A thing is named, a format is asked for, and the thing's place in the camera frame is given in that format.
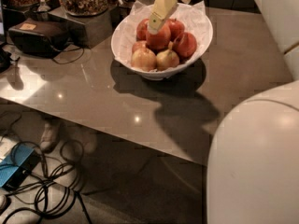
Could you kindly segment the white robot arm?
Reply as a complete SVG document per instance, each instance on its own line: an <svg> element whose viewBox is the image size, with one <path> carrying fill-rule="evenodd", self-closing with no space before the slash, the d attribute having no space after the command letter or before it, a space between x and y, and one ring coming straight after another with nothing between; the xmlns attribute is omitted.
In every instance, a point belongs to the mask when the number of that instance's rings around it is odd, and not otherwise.
<svg viewBox="0 0 299 224"><path fill-rule="evenodd" d="M212 15L206 92L224 115L213 135L193 224L299 224L299 0L253 0Z"/></svg>

